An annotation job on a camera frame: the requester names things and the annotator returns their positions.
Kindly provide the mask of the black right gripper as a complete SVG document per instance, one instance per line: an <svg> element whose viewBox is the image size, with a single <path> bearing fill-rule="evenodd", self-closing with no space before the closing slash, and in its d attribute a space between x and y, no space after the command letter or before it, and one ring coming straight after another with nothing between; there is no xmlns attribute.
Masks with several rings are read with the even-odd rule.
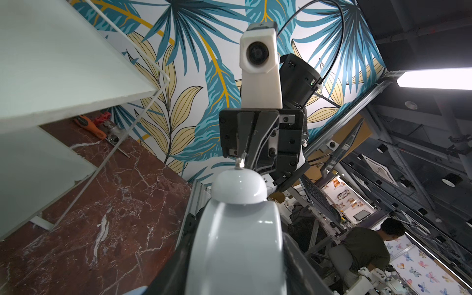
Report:
<svg viewBox="0 0 472 295"><path fill-rule="evenodd" d="M225 109L219 123L222 156L243 159L245 168L269 175L276 191L288 190L310 168L303 155L303 109Z"/></svg>

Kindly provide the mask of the white metal twin-bell clock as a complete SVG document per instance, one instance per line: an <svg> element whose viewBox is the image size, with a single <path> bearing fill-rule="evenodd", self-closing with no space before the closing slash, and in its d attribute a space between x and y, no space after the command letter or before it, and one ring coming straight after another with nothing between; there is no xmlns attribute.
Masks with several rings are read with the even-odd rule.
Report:
<svg viewBox="0 0 472 295"><path fill-rule="evenodd" d="M264 178L242 158L220 173L197 227L187 295L285 295L283 237Z"/></svg>

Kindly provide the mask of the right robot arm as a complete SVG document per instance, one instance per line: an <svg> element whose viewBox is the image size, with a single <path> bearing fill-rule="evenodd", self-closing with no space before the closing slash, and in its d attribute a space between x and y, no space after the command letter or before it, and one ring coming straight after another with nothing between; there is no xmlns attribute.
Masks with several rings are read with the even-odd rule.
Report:
<svg viewBox="0 0 472 295"><path fill-rule="evenodd" d="M247 169L269 175L283 192L310 167L302 153L309 137L306 104L321 76L295 54L280 60L281 109L225 109L219 119L223 156L243 157Z"/></svg>

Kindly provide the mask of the white two-tier shelf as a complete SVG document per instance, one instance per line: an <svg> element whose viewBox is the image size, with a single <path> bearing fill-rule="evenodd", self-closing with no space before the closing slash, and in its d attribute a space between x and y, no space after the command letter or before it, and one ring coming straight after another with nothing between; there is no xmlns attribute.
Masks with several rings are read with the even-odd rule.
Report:
<svg viewBox="0 0 472 295"><path fill-rule="evenodd" d="M156 92L66 1L1 2L2 133Z"/></svg>

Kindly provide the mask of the seated person dark shirt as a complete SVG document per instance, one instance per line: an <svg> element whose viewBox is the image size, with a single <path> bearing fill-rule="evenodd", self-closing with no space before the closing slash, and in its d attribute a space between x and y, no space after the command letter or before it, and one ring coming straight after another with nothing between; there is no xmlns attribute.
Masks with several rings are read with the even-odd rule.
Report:
<svg viewBox="0 0 472 295"><path fill-rule="evenodd" d="M370 272L375 269L385 270L391 258L385 243L404 234L403 223L393 218L383 221L377 231L354 227L345 239L328 253L339 280L346 288L350 288L360 279L360 269L365 267Z"/></svg>

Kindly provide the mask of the orange handled screwdriver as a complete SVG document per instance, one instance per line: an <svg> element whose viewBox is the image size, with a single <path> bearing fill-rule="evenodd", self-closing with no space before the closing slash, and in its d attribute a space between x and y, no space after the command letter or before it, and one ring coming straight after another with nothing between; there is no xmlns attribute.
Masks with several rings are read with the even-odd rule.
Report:
<svg viewBox="0 0 472 295"><path fill-rule="evenodd" d="M102 141L107 141L109 144L116 146L117 144L112 144L106 139L106 134L104 131L99 129L94 123L93 120L87 117L86 115L78 115L74 119L74 122L80 126L82 129L87 130L89 133L94 135L96 138Z"/></svg>

